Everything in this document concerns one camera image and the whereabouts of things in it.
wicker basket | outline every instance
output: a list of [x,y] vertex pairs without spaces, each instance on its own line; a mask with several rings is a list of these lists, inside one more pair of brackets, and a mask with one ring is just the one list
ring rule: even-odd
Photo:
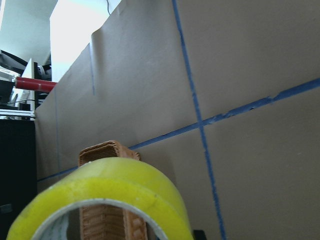
[[[140,160],[139,153],[117,141],[106,141],[82,150],[79,166],[101,158],[122,157]],[[147,240],[147,226],[143,218],[112,205],[99,204],[80,209],[82,240]]]

woven basket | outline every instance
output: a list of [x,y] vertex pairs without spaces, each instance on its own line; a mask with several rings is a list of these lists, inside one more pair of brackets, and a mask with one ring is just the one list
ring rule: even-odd
[[[88,162],[122,157],[140,160],[139,153],[131,151],[117,141],[106,141],[82,150],[79,166]],[[147,240],[147,226],[138,215],[107,204],[80,209],[80,233],[82,240]]]

red object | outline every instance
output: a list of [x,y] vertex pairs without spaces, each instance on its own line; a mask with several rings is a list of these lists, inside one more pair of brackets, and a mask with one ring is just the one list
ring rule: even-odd
[[16,78],[15,87],[17,89],[33,90],[49,93],[57,84],[52,81],[45,81],[33,78],[19,77]]

white inner rim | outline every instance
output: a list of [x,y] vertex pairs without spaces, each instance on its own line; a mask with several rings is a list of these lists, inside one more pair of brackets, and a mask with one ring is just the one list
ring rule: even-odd
[[92,206],[92,205],[97,205],[97,204],[107,204],[107,205],[112,205],[118,208],[123,208],[126,210],[131,211],[134,214],[137,214],[139,217],[143,218],[153,229],[154,233],[157,235],[157,237],[160,240],[168,240],[168,237],[164,233],[164,231],[160,228],[160,226],[145,212],[141,211],[140,209],[129,205],[125,202],[118,201],[118,200],[113,200],[113,199],[107,199],[107,198],[93,198],[93,199],[87,199],[83,201],[78,201],[71,203],[63,208],[60,208],[56,212],[54,212],[52,215],[50,215],[35,231],[33,237],[31,240],[39,240],[45,230],[58,218],[66,214],[67,212],[81,208],[84,206]]

yellow object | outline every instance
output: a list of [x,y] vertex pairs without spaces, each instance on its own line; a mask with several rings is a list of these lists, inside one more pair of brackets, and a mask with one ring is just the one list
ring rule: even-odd
[[40,193],[12,224],[7,240],[40,239],[67,211],[95,203],[140,215],[161,240],[193,240],[184,202],[172,182],[147,163],[121,157],[89,162]]

